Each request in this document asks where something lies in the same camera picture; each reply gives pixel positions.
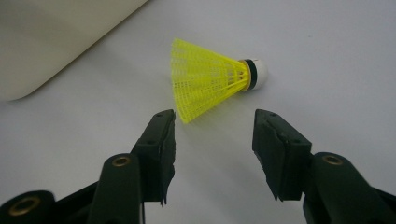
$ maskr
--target white table surface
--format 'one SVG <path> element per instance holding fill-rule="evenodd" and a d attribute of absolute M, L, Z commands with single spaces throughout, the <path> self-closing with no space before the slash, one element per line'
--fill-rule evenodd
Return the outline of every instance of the white table surface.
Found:
<path fill-rule="evenodd" d="M 59 200 L 129 152 L 157 112 L 175 108 L 169 55 L 179 37 L 266 61 L 258 91 L 191 124 L 176 121 L 176 175 L 155 223 L 305 223 L 276 202 L 251 150 L 254 111 L 271 110 L 396 194 L 396 2 L 151 0 L 34 94 L 0 103 L 0 203 L 34 189 Z"/>

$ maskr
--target white object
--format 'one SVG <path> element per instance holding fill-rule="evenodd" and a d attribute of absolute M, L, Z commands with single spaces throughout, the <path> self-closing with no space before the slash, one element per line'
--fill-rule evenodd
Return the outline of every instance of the white object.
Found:
<path fill-rule="evenodd" d="M 0 1 L 0 100 L 36 90 L 146 1 Z"/>
<path fill-rule="evenodd" d="M 250 83 L 244 91 L 257 90 L 261 88 L 268 78 L 267 65 L 258 59 L 244 59 L 240 62 L 249 69 L 250 73 Z"/>

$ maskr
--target yellow shuttlecock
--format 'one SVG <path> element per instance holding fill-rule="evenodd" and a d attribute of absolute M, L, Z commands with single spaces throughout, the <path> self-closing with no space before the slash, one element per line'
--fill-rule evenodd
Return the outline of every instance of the yellow shuttlecock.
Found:
<path fill-rule="evenodd" d="M 259 60 L 237 61 L 181 39 L 172 44 L 171 70 L 177 111 L 185 123 L 239 91 L 258 89 L 268 77 Z"/>

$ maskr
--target brass screw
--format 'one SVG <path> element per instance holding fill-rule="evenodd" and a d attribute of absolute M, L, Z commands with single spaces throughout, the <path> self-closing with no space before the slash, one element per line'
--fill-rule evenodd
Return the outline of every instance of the brass screw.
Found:
<path fill-rule="evenodd" d="M 114 161 L 112 162 L 113 166 L 117 166 L 117 167 L 121 167 L 124 165 L 127 165 L 131 162 L 131 159 L 129 159 L 128 157 L 118 157 L 116 159 L 114 159 Z"/>
<path fill-rule="evenodd" d="M 23 198 L 17 203 L 14 203 L 14 205 L 9 208 L 8 213 L 13 217 L 24 215 L 38 207 L 40 202 L 41 200 L 37 196 Z"/>
<path fill-rule="evenodd" d="M 335 156 L 324 156 L 322 157 L 324 161 L 331 165 L 342 165 L 343 161 L 341 161 L 338 157 Z"/>

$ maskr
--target shuttlecock cork base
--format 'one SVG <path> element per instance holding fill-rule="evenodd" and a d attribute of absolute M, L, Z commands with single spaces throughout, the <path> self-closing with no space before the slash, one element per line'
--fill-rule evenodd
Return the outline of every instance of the shuttlecock cork base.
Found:
<path fill-rule="evenodd" d="M 172 44 L 171 70 L 177 111 L 185 123 L 239 91 L 258 89 L 268 77 L 259 60 L 237 61 L 181 39 Z"/>
<path fill-rule="evenodd" d="M 242 91 L 257 90 L 261 88 L 268 78 L 267 66 L 258 59 L 244 59 L 239 62 L 248 67 L 248 72 L 250 74 L 250 81 L 247 87 Z"/>

